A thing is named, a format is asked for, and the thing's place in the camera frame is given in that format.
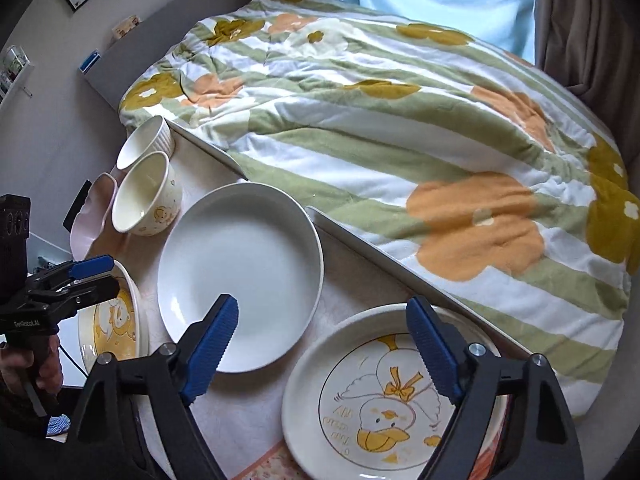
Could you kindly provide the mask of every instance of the white plate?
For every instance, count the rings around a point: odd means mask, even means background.
[[[282,427],[293,457],[316,480],[415,480],[440,441],[454,407],[437,394],[408,334],[406,304],[350,317],[317,341],[293,369]],[[498,350],[477,326],[435,307],[468,342]],[[483,452],[500,431],[499,397]]]
[[[139,307],[138,287],[120,262],[114,260],[113,263],[113,269],[101,276],[116,277],[120,284],[118,297],[78,311],[78,340],[88,372],[101,351],[108,349],[122,361],[145,356],[149,350],[148,328],[145,313]],[[96,345],[96,332],[103,337],[100,346]]]
[[[265,184],[230,184],[201,198],[169,235],[158,270],[160,313],[177,342],[220,294],[231,294],[238,328],[218,371],[255,370],[300,339],[323,273],[318,234],[295,200]]]

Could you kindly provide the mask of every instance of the black cable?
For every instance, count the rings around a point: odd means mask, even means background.
[[[64,354],[66,355],[66,357],[67,357],[67,358],[68,358],[68,359],[69,359],[69,360],[74,364],[74,366],[75,366],[78,370],[80,370],[80,371],[82,372],[82,375],[84,375],[85,377],[88,377],[88,375],[86,374],[86,372],[85,372],[84,370],[82,370],[82,368],[81,368],[81,367],[79,367],[79,366],[78,366],[78,363],[76,363],[76,362],[73,360],[73,358],[72,358],[68,353],[66,353],[66,350],[65,350],[65,348],[64,348],[62,345],[60,345],[60,349],[64,352]]]

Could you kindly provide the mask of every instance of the ceramic bowl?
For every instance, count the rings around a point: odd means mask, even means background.
[[[145,356],[149,350],[146,317],[140,307],[138,287],[116,260],[113,269],[103,274],[106,275],[118,280],[118,297],[78,311],[78,340],[88,372],[102,352],[109,351],[118,361],[123,361]]]
[[[180,211],[182,185],[165,152],[143,157],[122,181],[113,202],[116,231],[152,236],[165,230]]]
[[[89,188],[82,209],[71,227],[69,244],[75,260],[87,256],[112,254],[118,250],[124,235],[114,229],[111,208],[118,192],[116,180],[102,173]]]
[[[118,154],[116,168],[127,172],[149,153],[165,152],[171,157],[174,149],[175,139],[168,124],[164,117],[156,115],[133,130]]]

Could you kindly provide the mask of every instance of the white table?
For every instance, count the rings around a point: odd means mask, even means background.
[[[177,136],[171,163],[184,186],[181,214],[210,190],[238,181],[235,173],[181,136]],[[170,230],[151,238],[130,236],[116,254],[140,289],[150,351],[170,340],[156,292],[160,254]],[[302,339],[284,357],[261,370],[217,374],[208,392],[191,407],[205,441],[229,478],[238,476],[282,440],[284,386],[305,349],[347,317],[374,306],[406,301],[411,295],[404,285],[334,238],[322,231],[319,235],[324,285],[316,314]],[[139,407],[149,451],[173,476],[146,397]]]

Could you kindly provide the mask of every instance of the floral comforter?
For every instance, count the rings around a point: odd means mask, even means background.
[[[585,413],[618,345],[639,206],[606,127],[526,62],[335,0],[198,22],[120,105],[162,115],[551,360]]]

